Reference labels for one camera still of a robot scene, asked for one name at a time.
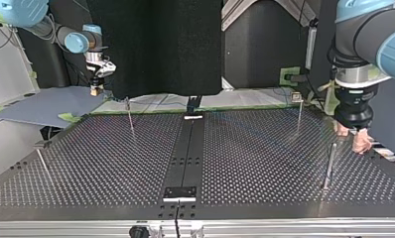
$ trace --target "perforated metal table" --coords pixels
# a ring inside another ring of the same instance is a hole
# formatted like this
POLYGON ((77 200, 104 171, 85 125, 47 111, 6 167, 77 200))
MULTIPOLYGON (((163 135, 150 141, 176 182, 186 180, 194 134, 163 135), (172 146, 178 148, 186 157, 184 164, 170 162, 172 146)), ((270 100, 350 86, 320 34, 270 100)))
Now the perforated metal table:
POLYGON ((81 235, 96 224, 111 224, 106 235, 126 235, 120 227, 141 221, 171 227, 167 237, 176 223, 189 232, 196 222, 227 220, 263 227, 379 219, 395 228, 395 166, 354 154, 316 111, 304 110, 300 125, 293 108, 202 114, 134 115, 134 131, 126 115, 84 118, 42 151, 45 165, 33 153, 0 177, 0 232, 22 232, 10 221, 26 222, 39 236, 39 227, 62 230, 66 222, 81 235), (332 142, 338 147, 325 191, 332 142), (197 201, 165 203, 167 187, 196 187, 197 201))

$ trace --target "black curtain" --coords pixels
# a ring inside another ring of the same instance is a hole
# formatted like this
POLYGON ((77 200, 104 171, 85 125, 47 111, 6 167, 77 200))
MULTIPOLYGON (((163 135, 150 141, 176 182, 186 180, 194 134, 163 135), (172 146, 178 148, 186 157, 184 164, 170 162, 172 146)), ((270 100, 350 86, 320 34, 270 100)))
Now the black curtain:
POLYGON ((221 1, 88 0, 117 65, 114 95, 221 90, 221 1))

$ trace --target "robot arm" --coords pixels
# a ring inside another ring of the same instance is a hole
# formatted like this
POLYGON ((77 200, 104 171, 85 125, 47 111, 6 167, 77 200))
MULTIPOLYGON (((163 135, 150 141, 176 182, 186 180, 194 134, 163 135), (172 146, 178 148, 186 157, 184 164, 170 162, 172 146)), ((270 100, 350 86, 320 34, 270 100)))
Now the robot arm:
POLYGON ((49 0, 0 0, 0 23, 24 28, 43 40, 51 41, 74 54, 84 54, 87 69, 92 71, 91 94, 104 89, 104 77, 111 75, 116 66, 103 55, 101 28, 87 24, 82 31, 55 23, 47 16, 49 0))
POLYGON ((378 83, 395 78, 395 0, 340 0, 331 49, 340 85, 335 119, 347 128, 368 128, 368 102, 378 83))

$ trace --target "metal rod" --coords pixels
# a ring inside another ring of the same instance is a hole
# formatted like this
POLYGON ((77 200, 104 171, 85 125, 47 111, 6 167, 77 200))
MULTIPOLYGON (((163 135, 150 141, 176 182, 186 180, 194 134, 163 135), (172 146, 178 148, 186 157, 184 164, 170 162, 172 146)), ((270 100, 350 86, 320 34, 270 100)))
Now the metal rod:
POLYGON ((48 172, 49 168, 47 167, 46 161, 43 158, 43 154, 41 153, 40 149, 37 149, 37 154, 39 154, 41 163, 43 164, 44 169, 48 172))
POLYGON ((324 183, 324 190, 329 189, 329 184, 331 182, 332 171, 333 171, 333 160, 336 154, 336 148, 337 148, 337 143, 331 144, 327 175, 325 177, 325 183, 324 183))
POLYGON ((297 132, 300 133, 300 124, 302 122, 302 113, 303 113, 303 100, 300 101, 300 112, 299 112, 299 122, 297 124, 297 132))
POLYGON ((130 99, 127 99, 126 100, 126 110, 127 110, 127 114, 128 114, 128 116, 129 116, 129 122, 130 122, 130 129, 132 130, 132 132, 134 133, 134 127, 133 127, 133 120, 132 120, 132 115, 131 115, 131 112, 130 112, 130 99))

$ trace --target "metal plate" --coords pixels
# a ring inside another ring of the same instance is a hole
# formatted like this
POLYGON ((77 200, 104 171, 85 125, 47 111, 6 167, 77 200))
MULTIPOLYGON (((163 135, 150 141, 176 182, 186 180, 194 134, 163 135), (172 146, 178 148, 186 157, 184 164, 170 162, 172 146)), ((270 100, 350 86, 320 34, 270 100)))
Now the metal plate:
POLYGON ((395 216, 395 167, 353 153, 322 116, 305 110, 300 126, 298 118, 298 109, 205 113, 204 128, 194 127, 204 129, 203 151, 188 154, 202 166, 186 171, 184 185, 200 187, 186 218, 395 216), (332 142, 332 184, 323 191, 332 142), (189 177, 196 170, 201 180, 189 177))
POLYGON ((0 220, 156 219, 182 115, 92 116, 0 178, 0 220))

